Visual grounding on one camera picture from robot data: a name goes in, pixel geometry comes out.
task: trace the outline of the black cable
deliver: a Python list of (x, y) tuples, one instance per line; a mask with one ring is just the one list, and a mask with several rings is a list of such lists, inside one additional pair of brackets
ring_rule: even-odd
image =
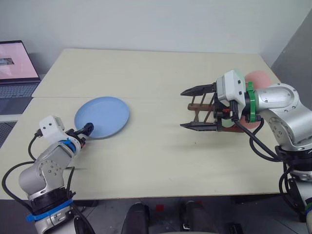
[[(284, 172), (287, 171), (287, 166), (286, 166), (285, 162), (283, 162), (283, 170), (284, 170)], [(288, 177), (287, 177), (287, 175), (285, 175), (285, 178), (284, 178), (284, 185), (285, 185), (287, 194), (292, 198), (292, 195), (291, 195), (291, 192), (290, 192), (289, 186), (288, 186)]]
[[(264, 119), (261, 118), (261, 121), (260, 121), (260, 125), (253, 131), (253, 135), (255, 136), (259, 131), (260, 129), (263, 127), (264, 125)], [(265, 160), (268, 160), (268, 161), (271, 161), (271, 162), (279, 162), (279, 160), (275, 159), (275, 158), (272, 158), (272, 157), (268, 157), (262, 153), (260, 153), (256, 147), (254, 146), (254, 140), (252, 138), (249, 139), (249, 145), (251, 147), (251, 149), (258, 155), (260, 156), (261, 158), (265, 159)]]
[(31, 159), (33, 160), (33, 161), (36, 161), (36, 158), (33, 156), (33, 154), (31, 153), (31, 146), (33, 145), (33, 143), (34, 143), (34, 141), (36, 140), (36, 138), (37, 138), (37, 136), (36, 135), (34, 135), (34, 137), (31, 139), (31, 141), (30, 141), (30, 143), (29, 143), (29, 145), (28, 145), (28, 154), (29, 154), (29, 156), (31, 157)]
[(89, 223), (89, 221), (87, 220), (87, 218), (80, 212), (79, 208), (77, 207), (77, 205), (75, 203), (70, 204), (71, 207), (73, 208), (73, 210), (79, 215), (79, 217), (84, 221), (84, 223), (88, 226), (90, 232), (92, 234), (95, 234), (95, 231), (93, 230), (91, 224)]
[(33, 209), (31, 208), (30, 205), (28, 205), (25, 201), (23, 201), (22, 199), (20, 199), (19, 197), (17, 197), (16, 195), (14, 195), (7, 187), (6, 187), (6, 179), (8, 178), (9, 174), (16, 169), (17, 167), (26, 165), (26, 164), (32, 164), (34, 163), (33, 161), (29, 161), (29, 162), (22, 162), (19, 163), (17, 165), (15, 165), (14, 167), (10, 168), (4, 175), (4, 177), (2, 178), (2, 188), (3, 190), (10, 196), (12, 197), (15, 201), (17, 201), (18, 203), (20, 203), (22, 206), (24, 206), (26, 209), (28, 209), (28, 211), (32, 214), (33, 213)]
[(70, 171), (70, 174), (69, 174), (69, 177), (68, 177), (67, 187), (66, 187), (66, 194), (67, 194), (67, 197), (70, 197), (70, 184), (72, 183), (72, 178), (73, 178), (74, 170), (75, 170), (75, 167), (72, 167), (72, 169), (71, 169), (71, 171)]
[(257, 143), (265, 152), (267, 152), (270, 156), (272, 156), (273, 158), (275, 158), (276, 160), (279, 161), (277, 155), (271, 151), (265, 144), (263, 144), (261, 142), (261, 140), (259, 140), (251, 131), (249, 131), (247, 128), (245, 128), (243, 125), (241, 125), (239, 123), (239, 121), (234, 121), (234, 123), (241, 129), (243, 130), (248, 136), (250, 136), (255, 143)]
[[(71, 192), (70, 192), (70, 184), (72, 182), (72, 178), (73, 178), (73, 174), (74, 174), (74, 170), (75, 170), (75, 167), (72, 167), (72, 170), (70, 171), (70, 174), (69, 174), (69, 177), (68, 177), (68, 181), (67, 181), (67, 187), (66, 187), (66, 194), (67, 194), (67, 197), (68, 199), (71, 199), (72, 196), (71, 196)], [(79, 217), (82, 219), (82, 221), (88, 226), (90, 232), (92, 234), (95, 234), (91, 224), (89, 223), (89, 221), (87, 220), (87, 218), (82, 214), (82, 212), (79, 210), (79, 208), (77, 207), (77, 205), (75, 203), (71, 203), (70, 204), (71, 207), (73, 208), (73, 210), (76, 212), (76, 214), (79, 215)]]
[(301, 218), (303, 214), (302, 214), (299, 210), (297, 210), (295, 206), (293, 206), (293, 205), (291, 204), (291, 202), (287, 199), (287, 197), (286, 197), (286, 195), (284, 194), (284, 191), (283, 191), (283, 181), (285, 180), (287, 174), (288, 174), (291, 170), (292, 170), (292, 168), (289, 167), (289, 168), (282, 174), (282, 176), (280, 177), (279, 182), (278, 182), (278, 188), (279, 188), (279, 192), (280, 192), (281, 195), (282, 195), (282, 198), (283, 198), (284, 201), (287, 203), (287, 205), (288, 205), (293, 211), (295, 211), (295, 212), (299, 215), (299, 217)]

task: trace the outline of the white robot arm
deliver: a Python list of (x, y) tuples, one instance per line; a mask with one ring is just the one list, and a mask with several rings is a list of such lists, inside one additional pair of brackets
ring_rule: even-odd
[[(206, 93), (214, 93), (210, 104), (203, 104)], [(301, 220), (307, 220), (309, 233), (312, 233), (312, 111), (299, 100), (297, 91), (287, 84), (274, 84), (267, 88), (253, 90), (252, 83), (245, 85), (244, 78), (234, 70), (217, 79), (216, 83), (200, 85), (185, 90), (183, 96), (201, 96), (200, 104), (189, 104), (189, 110), (208, 111), (203, 122), (198, 117), (182, 127), (196, 131), (244, 131), (250, 136), (250, 145), (256, 154), (273, 162), (284, 163), (284, 174), (279, 181), (280, 192), (287, 204), (296, 211)], [(213, 112), (215, 121), (207, 122)], [(252, 133), (239, 123), (244, 115), (249, 122), (261, 121)], [(222, 126), (224, 119), (230, 119), (235, 125)], [(278, 142), (276, 153), (268, 149), (255, 134), (263, 126), (265, 119)], [(269, 156), (261, 154), (255, 147), (256, 142)], [(283, 193), (282, 183), (296, 207)]]
[(40, 129), (35, 133), (35, 138), (43, 136), (51, 146), (36, 161), (24, 163), (33, 165), (22, 171), (19, 176), (19, 185), (26, 192), (30, 206), (24, 204), (6, 187), (5, 181), (12, 169), (2, 180), (4, 190), (30, 210), (31, 214), (27, 220), (35, 221), (39, 234), (51, 230), (60, 233), (84, 233), (88, 230), (88, 233), (94, 233), (90, 223), (72, 200), (75, 193), (70, 191), (70, 181), (75, 168), (72, 168), (67, 188), (64, 187), (63, 179), (63, 171), (85, 145), (86, 139), (79, 135), (89, 136), (94, 128), (93, 124), (87, 123), (78, 131), (70, 129), (64, 132), (60, 118), (48, 116), (39, 125)]

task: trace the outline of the plate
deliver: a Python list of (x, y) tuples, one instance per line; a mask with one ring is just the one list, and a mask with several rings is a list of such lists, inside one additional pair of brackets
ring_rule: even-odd
[(86, 123), (93, 123), (94, 130), (90, 137), (109, 137), (128, 121), (129, 107), (116, 97), (98, 97), (79, 108), (75, 115), (75, 127), (81, 129)]

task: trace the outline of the table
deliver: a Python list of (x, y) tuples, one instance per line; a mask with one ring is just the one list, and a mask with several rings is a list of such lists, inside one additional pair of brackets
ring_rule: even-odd
[(260, 55), (65, 49), (32, 96), (180, 98), (234, 68), (278, 82)]
[[(179, 94), (233, 68), (243, 75), (262, 70), (278, 82), (259, 55), (65, 49), (0, 149), (0, 171), (29, 160), (28, 143), (47, 115), (74, 128), (82, 104), (115, 96), (129, 105), (130, 119), (118, 134), (89, 140), (72, 161), (75, 199), (277, 193), (281, 164), (256, 156), (246, 134), (179, 126), (194, 118), (187, 110), (191, 99)], [(271, 149), (277, 144), (267, 124), (257, 135)], [(33, 154), (46, 147), (37, 139)], [(18, 185), (22, 169), (8, 185), (26, 198)], [(69, 171), (64, 174), (66, 180)], [(9, 198), (0, 191), (0, 199)]]
[[(0, 149), (0, 172), (28, 161), (28, 143), (47, 115), (60, 117), (66, 129), (74, 127), (78, 108), (88, 97), (36, 97)], [(124, 129), (111, 138), (89, 140), (70, 165), (76, 170), (75, 199), (157, 196), (246, 195), (278, 192), (280, 163), (255, 155), (244, 133), (196, 132), (179, 126), (194, 118), (187, 110), (189, 98), (123, 98), (130, 108)], [(276, 141), (265, 124), (258, 137), (273, 149)], [(39, 138), (35, 157), (48, 143)], [(25, 198), (18, 176), (8, 187)], [(65, 181), (69, 171), (65, 171)], [(8, 199), (0, 190), (0, 199)]]

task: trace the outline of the floor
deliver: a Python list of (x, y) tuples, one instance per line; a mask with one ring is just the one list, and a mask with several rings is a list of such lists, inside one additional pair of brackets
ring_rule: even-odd
[[(119, 234), (129, 207), (142, 202), (151, 213), (150, 234), (179, 231), (179, 205), (197, 201), (212, 216), (221, 234), (228, 234), (227, 223), (240, 223), (244, 234), (307, 234), (305, 223), (299, 223), (280, 196), (257, 202), (235, 202), (229, 196), (168, 197), (142, 199), (101, 200), (95, 208), (83, 213), (97, 234)], [(27, 223), (27, 210), (17, 202), (0, 200), (0, 227), (2, 234), (34, 234), (33, 223)]]

